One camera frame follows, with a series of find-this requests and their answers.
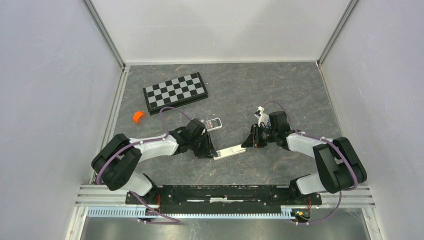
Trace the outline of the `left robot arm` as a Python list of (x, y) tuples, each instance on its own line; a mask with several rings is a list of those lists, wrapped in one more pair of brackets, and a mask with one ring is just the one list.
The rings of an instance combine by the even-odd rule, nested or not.
[(156, 137), (128, 138), (115, 135), (92, 160), (95, 182), (110, 191), (126, 190), (137, 194), (145, 204), (157, 198), (154, 183), (143, 173), (135, 172), (139, 162), (161, 156), (175, 156), (192, 151), (200, 159), (218, 156), (206, 125), (193, 118), (186, 126)]

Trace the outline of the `slim white remote control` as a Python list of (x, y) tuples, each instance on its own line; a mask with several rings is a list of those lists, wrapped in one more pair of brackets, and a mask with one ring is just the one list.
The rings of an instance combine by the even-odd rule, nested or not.
[(235, 156), (235, 155), (238, 155), (238, 154), (242, 154), (245, 151), (246, 151), (246, 148), (242, 147), (242, 145), (239, 144), (239, 145), (235, 145), (235, 146), (232, 146), (232, 147), (228, 147), (228, 148), (218, 150), (217, 156), (215, 156), (213, 159), (215, 161), (217, 161), (217, 160), (221, 160), (221, 159), (228, 158), (228, 157), (231, 157), (231, 156)]

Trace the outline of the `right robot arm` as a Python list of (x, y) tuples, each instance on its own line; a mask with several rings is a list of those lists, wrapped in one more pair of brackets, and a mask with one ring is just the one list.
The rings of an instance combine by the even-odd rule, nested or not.
[(354, 190), (367, 180), (367, 172), (352, 144), (346, 137), (327, 139), (291, 129), (284, 111), (270, 115), (255, 112), (258, 123), (251, 126), (243, 148), (264, 148), (269, 143), (315, 160), (317, 172), (290, 181), (289, 199), (302, 204), (310, 194)]

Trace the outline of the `white remote with buttons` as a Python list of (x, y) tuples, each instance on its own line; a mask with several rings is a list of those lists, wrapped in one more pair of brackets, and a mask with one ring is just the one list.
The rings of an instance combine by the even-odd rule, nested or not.
[(210, 120), (205, 120), (204, 124), (208, 132), (219, 130), (223, 127), (222, 121), (219, 117)]

